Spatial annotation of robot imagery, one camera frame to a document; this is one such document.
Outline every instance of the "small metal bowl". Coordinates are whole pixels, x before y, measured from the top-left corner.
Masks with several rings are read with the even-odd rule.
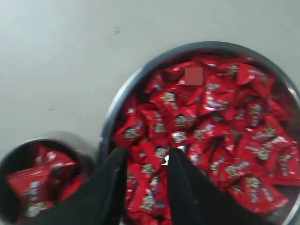
[[[31,154],[30,144],[32,143],[42,143],[67,154],[78,162],[80,166],[77,172],[84,174],[86,178],[92,175],[95,168],[96,150],[81,137],[68,132],[45,133],[19,144],[0,163],[0,216],[7,223],[14,224],[16,222],[21,207],[20,201],[6,180],[6,176],[31,167],[27,159]]]
[[[106,116],[98,148],[98,165],[102,164],[109,152],[115,147],[113,142],[111,142],[111,137],[115,131],[114,124],[118,119],[120,109],[130,93],[141,93],[151,77],[151,72],[156,68],[165,68],[168,65],[184,61],[189,59],[193,53],[199,51],[217,51],[224,58],[234,58],[241,55],[248,56],[255,60],[253,62],[255,67],[266,73],[274,74],[276,80],[272,88],[272,94],[278,98],[280,104],[292,115],[292,119],[285,124],[287,133],[296,141],[300,141],[300,117],[298,116],[300,115],[300,95],[290,78],[277,65],[259,53],[240,45],[225,42],[197,42],[163,53],[139,69],[125,82],[113,100]],[[267,215],[266,218],[277,225],[294,224],[295,215],[300,205],[300,187],[278,186],[277,188],[290,201],[286,206]]]

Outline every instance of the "gray floor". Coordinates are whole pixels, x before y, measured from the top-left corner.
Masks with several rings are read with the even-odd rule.
[[[190,42],[252,48],[300,87],[299,8],[297,0],[0,0],[0,156],[51,130],[96,146],[128,77]]]

